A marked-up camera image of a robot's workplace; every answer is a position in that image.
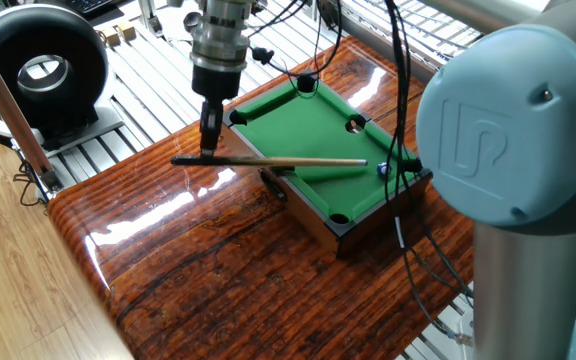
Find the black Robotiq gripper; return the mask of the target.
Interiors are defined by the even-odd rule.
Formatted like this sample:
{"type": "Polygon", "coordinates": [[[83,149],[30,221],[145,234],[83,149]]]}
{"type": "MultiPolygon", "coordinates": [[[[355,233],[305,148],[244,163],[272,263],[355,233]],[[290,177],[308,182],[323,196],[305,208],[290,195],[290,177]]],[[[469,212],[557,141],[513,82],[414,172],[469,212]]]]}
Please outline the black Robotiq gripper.
{"type": "Polygon", "coordinates": [[[202,104],[200,115],[200,154],[202,156],[211,156],[212,152],[217,149],[223,120],[223,104],[221,100],[232,99],[237,96],[240,79],[240,72],[222,72],[197,65],[193,66],[192,90],[206,98],[202,104]],[[211,110],[208,99],[212,99],[211,110]]]}

